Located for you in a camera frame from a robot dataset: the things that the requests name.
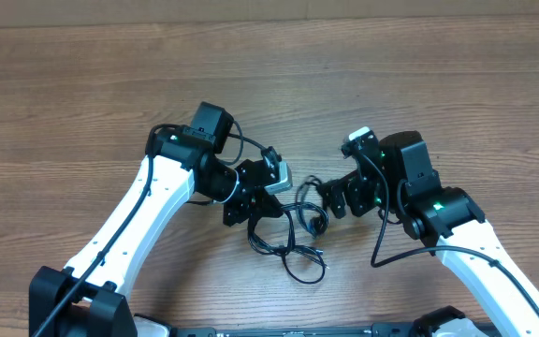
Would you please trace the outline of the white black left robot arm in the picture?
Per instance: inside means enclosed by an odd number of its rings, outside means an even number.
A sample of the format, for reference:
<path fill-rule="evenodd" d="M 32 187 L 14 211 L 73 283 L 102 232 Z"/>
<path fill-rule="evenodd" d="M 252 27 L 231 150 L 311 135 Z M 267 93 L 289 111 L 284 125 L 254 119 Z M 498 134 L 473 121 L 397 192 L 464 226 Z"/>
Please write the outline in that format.
<path fill-rule="evenodd" d="M 61 270 L 41 267 L 29 285 L 32 336 L 169 336 L 170 325 L 133 315 L 138 273 L 171 217 L 195 193 L 224 207 L 227 226 L 279 217 L 292 186 L 271 147 L 238 166 L 219 159 L 235 119 L 203 102 L 191 124 L 154 126 L 138 175 L 95 236 Z"/>

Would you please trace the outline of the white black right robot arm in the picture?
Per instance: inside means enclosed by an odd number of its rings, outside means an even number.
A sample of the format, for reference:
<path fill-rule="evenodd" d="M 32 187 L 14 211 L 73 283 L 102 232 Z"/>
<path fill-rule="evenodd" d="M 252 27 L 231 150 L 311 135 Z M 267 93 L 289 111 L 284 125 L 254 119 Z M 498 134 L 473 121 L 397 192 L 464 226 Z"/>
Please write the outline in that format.
<path fill-rule="evenodd" d="M 344 139 L 342 153 L 357 163 L 344 177 L 320 183 L 324 207 L 337 218 L 377 208 L 395 214 L 421 247 L 379 260 L 383 267 L 428 253 L 451 270 L 502 336 L 539 336 L 539 291 L 507 254 L 485 213 L 463 189 L 444 187 L 417 131 L 377 139 L 362 127 Z"/>

